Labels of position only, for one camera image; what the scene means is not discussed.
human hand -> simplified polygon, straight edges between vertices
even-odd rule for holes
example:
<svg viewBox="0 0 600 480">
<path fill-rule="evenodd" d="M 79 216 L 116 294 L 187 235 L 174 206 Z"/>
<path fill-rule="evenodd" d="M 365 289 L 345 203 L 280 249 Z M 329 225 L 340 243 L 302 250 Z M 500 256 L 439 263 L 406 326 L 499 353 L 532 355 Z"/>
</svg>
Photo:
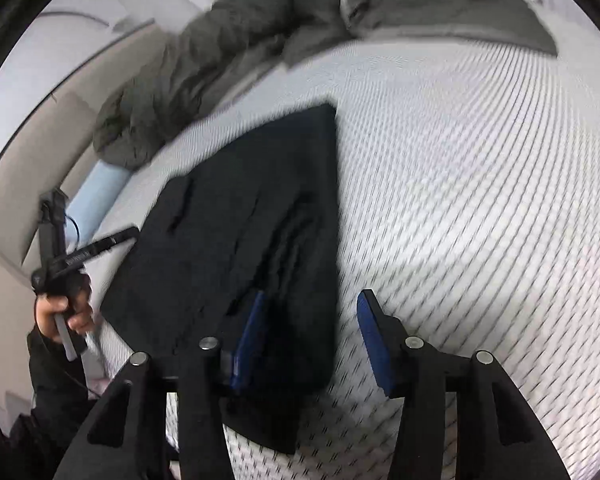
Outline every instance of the human hand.
<svg viewBox="0 0 600 480">
<path fill-rule="evenodd" d="M 91 295 L 91 280 L 84 274 L 84 284 L 73 300 L 75 314 L 67 320 L 69 329 L 80 335 L 95 329 L 93 322 L 93 309 L 89 304 Z M 36 324 L 40 333 L 56 343 L 62 343 L 54 315 L 64 312 L 69 306 L 67 298 L 46 294 L 38 296 L 36 300 Z"/>
</svg>

light blue pillow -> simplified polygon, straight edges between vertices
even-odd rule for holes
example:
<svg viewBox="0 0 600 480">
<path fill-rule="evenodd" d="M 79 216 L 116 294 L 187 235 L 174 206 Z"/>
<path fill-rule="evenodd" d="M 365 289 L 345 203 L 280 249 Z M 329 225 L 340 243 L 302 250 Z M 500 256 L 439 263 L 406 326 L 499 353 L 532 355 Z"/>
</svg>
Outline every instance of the light blue pillow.
<svg viewBox="0 0 600 480">
<path fill-rule="evenodd" d="M 66 215 L 74 219 L 80 229 L 80 247 L 91 242 L 103 218 L 131 178 L 131 171 L 99 160 L 69 202 Z M 76 245 L 77 233 L 70 220 L 64 226 L 69 250 Z"/>
</svg>

black sleeve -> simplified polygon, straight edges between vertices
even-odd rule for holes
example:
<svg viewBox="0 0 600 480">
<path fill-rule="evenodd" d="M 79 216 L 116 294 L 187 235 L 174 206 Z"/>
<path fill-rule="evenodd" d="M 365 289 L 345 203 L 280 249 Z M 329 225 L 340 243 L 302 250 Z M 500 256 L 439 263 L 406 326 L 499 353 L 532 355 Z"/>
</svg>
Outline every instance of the black sleeve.
<svg viewBox="0 0 600 480">
<path fill-rule="evenodd" d="M 50 479 L 92 402 L 81 359 L 69 362 L 62 345 L 44 337 L 38 327 L 27 336 L 27 346 L 36 407 L 30 416 L 18 418 L 10 444 L 35 478 Z"/>
</svg>

white textured surface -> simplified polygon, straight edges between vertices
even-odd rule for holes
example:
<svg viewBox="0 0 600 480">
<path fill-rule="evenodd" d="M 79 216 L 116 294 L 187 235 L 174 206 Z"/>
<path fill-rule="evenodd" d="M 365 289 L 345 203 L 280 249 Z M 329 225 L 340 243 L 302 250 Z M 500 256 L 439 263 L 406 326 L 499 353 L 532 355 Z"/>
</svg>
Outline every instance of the white textured surface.
<svg viewBox="0 0 600 480">
<path fill-rule="evenodd" d="M 399 41 L 348 44 L 276 70 L 184 131 L 120 195 L 102 232 L 142 224 L 170 176 L 250 126 L 324 98 L 338 105 L 333 384 L 307 411 L 293 457 L 228 430 L 237 478 L 386 476 L 401 401 L 386 400 L 370 371 L 355 316 L 365 287 L 437 348 L 492 351 L 572 478 L 600 467 L 600 42 L 543 16 L 558 60 L 510 46 Z M 119 260 L 89 266 L 94 303 Z M 115 373 L 129 350 L 109 327 L 100 339 Z M 171 399 L 171 427 L 174 410 Z"/>
</svg>

silver screw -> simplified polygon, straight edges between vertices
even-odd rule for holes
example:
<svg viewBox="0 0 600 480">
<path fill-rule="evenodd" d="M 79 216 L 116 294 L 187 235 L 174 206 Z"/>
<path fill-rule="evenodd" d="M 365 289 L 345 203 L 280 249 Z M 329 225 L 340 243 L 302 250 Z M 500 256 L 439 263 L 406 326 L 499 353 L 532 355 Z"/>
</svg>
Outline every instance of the silver screw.
<svg viewBox="0 0 600 480">
<path fill-rule="evenodd" d="M 419 337 L 412 335 L 404 340 L 404 344 L 407 345 L 407 348 L 418 349 L 424 346 L 424 341 Z"/>
<path fill-rule="evenodd" d="M 140 366 L 140 365 L 144 364 L 148 358 L 149 358 L 149 356 L 147 354 L 145 354 L 144 352 L 136 352 L 129 358 L 129 362 L 133 366 Z"/>
<path fill-rule="evenodd" d="M 484 350 L 480 350 L 476 355 L 475 358 L 478 359 L 478 361 L 480 361 L 483 365 L 490 365 L 491 363 L 493 363 L 493 356 Z"/>
<path fill-rule="evenodd" d="M 200 340 L 200 343 L 198 343 L 200 345 L 200 348 L 202 348 L 203 350 L 213 350 L 215 347 L 218 346 L 220 342 L 218 341 L 218 339 L 216 339 L 215 337 L 203 337 Z"/>
</svg>

